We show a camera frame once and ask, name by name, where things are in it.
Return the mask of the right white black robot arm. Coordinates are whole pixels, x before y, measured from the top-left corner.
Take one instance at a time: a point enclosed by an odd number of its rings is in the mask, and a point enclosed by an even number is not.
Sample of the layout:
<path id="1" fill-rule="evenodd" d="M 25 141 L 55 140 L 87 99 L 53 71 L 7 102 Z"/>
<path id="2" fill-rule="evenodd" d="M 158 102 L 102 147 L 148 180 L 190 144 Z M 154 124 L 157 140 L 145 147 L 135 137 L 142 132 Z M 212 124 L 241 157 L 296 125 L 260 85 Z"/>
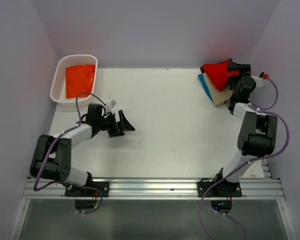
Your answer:
<path id="1" fill-rule="evenodd" d="M 252 160 L 270 155 L 275 149 L 278 119 L 262 113 L 250 103 L 251 93 L 269 80 L 268 74 L 262 72 L 259 76 L 252 76 L 249 64 L 232 60 L 227 60 L 225 65 L 226 84 L 232 91 L 226 102 L 227 109 L 242 120 L 242 125 L 237 139 L 238 151 L 230 163 L 215 175 L 211 192 L 215 197 L 240 197 L 240 178 Z"/>

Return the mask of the red t shirt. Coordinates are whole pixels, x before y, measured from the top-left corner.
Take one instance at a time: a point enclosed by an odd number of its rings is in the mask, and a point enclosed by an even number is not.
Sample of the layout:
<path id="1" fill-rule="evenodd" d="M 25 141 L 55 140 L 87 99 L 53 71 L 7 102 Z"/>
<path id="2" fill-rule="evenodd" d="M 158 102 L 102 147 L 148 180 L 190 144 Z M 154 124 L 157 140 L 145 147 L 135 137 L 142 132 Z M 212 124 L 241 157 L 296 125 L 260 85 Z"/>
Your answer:
<path id="1" fill-rule="evenodd" d="M 200 67 L 201 72 L 206 73 L 213 86 L 222 91 L 228 82 L 229 76 L 239 75 L 239 70 L 228 70 L 229 63 L 232 59 L 228 59 L 219 63 L 205 63 Z"/>

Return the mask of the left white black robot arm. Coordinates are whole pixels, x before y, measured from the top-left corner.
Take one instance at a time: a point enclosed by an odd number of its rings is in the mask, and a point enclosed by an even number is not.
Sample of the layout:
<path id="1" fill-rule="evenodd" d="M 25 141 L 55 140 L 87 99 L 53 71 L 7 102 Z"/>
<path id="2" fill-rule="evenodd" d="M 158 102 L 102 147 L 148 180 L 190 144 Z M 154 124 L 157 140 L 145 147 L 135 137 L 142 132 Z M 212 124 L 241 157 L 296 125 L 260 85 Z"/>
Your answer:
<path id="1" fill-rule="evenodd" d="M 79 115 L 75 126 L 57 134 L 41 135 L 34 150 L 30 175 L 35 179 L 33 190 L 41 191 L 48 184 L 39 185 L 41 179 L 49 184 L 62 184 L 67 197 L 106 197 L 109 183 L 96 183 L 92 174 L 72 166 L 72 150 L 99 132 L 109 137 L 120 137 L 136 129 L 129 123 L 122 110 L 112 111 L 112 105 L 91 103 L 87 112 Z"/>

